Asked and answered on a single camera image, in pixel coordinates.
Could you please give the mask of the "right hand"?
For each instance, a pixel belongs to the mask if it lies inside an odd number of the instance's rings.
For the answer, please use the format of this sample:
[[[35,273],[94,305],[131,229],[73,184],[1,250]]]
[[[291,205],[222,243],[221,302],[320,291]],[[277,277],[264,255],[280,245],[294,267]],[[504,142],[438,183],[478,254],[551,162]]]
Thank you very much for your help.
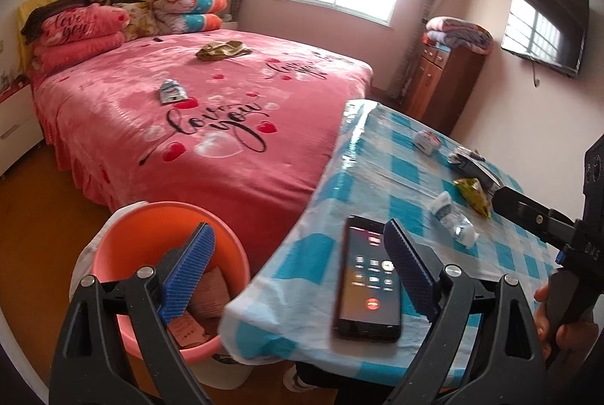
[[[547,317],[547,299],[549,284],[544,284],[535,291],[535,301],[539,306],[533,320],[542,347],[542,357],[547,360],[552,352],[550,321]],[[562,367],[568,372],[581,367],[599,336],[599,326],[589,316],[578,322],[561,325],[556,333],[556,344],[560,349]]]

